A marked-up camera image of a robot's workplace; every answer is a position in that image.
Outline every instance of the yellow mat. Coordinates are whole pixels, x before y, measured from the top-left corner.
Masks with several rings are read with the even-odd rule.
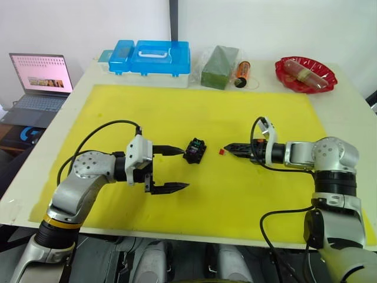
[[[230,153],[219,155],[229,143],[247,143],[258,116],[271,119],[281,143],[326,136],[304,94],[97,85],[61,148],[30,221],[42,219],[56,188],[57,171],[81,140],[99,125],[127,119],[141,125],[144,137],[154,144],[186,149],[196,137],[206,142],[207,150],[200,164],[188,164],[182,156],[156,155],[157,185],[190,184],[171,195],[151,196],[144,193],[144,184],[104,186],[85,227],[263,240],[262,214],[309,206],[314,185],[308,174],[271,172]],[[122,151],[133,135],[133,126],[115,124],[83,149]],[[271,216],[266,232],[273,241],[303,243],[303,217],[304,213]],[[372,235],[368,243],[373,244],[371,227],[366,227]]]

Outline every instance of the red plastic plate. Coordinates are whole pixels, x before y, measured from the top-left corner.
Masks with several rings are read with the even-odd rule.
[[[284,62],[289,59],[295,60],[299,64],[324,78],[329,83],[329,85],[321,90],[318,90],[316,88],[308,87],[306,84],[298,81],[297,79],[289,75],[283,68]],[[305,57],[284,57],[280,61],[275,63],[275,71],[279,81],[281,81],[285,87],[290,88],[297,93],[324,93],[326,91],[333,90],[334,85],[338,83],[335,78],[335,74],[328,67],[320,62]]]

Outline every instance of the laptop keyboard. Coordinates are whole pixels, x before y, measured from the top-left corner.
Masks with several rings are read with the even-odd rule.
[[[61,98],[24,96],[15,105],[15,108],[57,112],[63,105],[64,101],[65,99]]]

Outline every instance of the laptop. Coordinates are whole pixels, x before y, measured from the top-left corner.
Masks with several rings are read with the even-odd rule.
[[[10,53],[9,56],[25,95],[0,122],[47,128],[73,89],[63,55]]]

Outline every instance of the white table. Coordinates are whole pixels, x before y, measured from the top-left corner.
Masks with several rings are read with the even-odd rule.
[[[357,165],[357,195],[362,200],[362,207],[376,233],[377,231],[377,116],[367,105],[355,87],[349,82],[337,65],[328,64],[336,74],[338,85],[335,90],[309,95],[329,136],[346,140],[360,152]],[[254,92],[286,93],[291,92],[277,80],[275,65],[272,61],[253,61],[252,76],[258,79],[259,88]],[[94,84],[129,84],[122,76],[104,74],[93,60],[88,70],[80,79],[63,108],[56,115],[49,128],[40,139],[29,158],[0,201],[0,223],[36,228],[39,223],[28,221],[35,203],[38,202],[50,168],[58,155],[63,141],[73,125],[76,116]],[[86,228],[81,232],[108,235],[132,235],[149,238],[181,239],[188,241],[232,243],[240,245],[267,246],[262,241],[245,241],[227,238],[209,238],[202,236],[144,233],[117,231],[108,229]],[[275,243],[284,248],[304,248],[292,243]]]

